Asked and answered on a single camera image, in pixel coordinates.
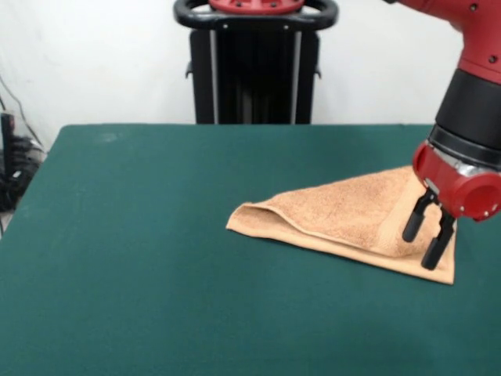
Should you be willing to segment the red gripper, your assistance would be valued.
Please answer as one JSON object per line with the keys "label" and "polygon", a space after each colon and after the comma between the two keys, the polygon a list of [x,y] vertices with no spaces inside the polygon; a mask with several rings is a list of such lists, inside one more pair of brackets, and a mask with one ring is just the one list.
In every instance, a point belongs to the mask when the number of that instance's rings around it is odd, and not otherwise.
{"label": "red gripper", "polygon": [[[427,141],[413,156],[413,170],[427,188],[411,211],[402,239],[412,243],[430,240],[438,233],[421,261],[423,268],[434,270],[455,233],[456,219],[478,222],[500,212],[500,173],[451,157]],[[437,199],[442,205],[440,221]]]}

